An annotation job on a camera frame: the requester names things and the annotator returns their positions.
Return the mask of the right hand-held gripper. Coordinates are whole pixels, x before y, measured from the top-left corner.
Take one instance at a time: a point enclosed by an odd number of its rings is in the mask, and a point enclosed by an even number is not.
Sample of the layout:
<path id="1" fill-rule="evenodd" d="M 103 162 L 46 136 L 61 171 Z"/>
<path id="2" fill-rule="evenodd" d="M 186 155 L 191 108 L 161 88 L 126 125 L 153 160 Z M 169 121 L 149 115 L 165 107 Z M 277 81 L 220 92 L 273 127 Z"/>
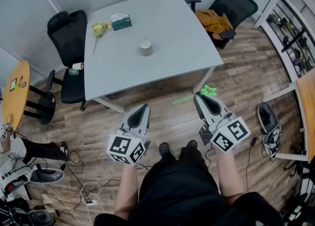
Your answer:
<path id="1" fill-rule="evenodd" d="M 243 118 L 228 112 L 226 105 L 218 97 L 195 94 L 193 102 L 203 121 L 199 135 L 205 146 L 211 144 L 215 149 L 228 153 L 251 135 Z"/>

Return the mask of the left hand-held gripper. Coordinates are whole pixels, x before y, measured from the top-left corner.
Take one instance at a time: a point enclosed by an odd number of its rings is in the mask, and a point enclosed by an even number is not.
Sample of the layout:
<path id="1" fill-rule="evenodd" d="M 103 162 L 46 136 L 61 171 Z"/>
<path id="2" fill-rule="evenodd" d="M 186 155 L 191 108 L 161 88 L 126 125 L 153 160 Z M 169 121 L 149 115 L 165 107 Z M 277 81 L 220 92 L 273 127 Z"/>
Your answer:
<path id="1" fill-rule="evenodd" d="M 150 141 L 145 135 L 150 126 L 150 107 L 148 104 L 142 104 L 128 111 L 122 121 L 121 128 L 124 130 L 138 131 L 140 135 L 116 130 L 111 134 L 106 153 L 116 163 L 135 166 L 142 156 L 146 153 Z"/>

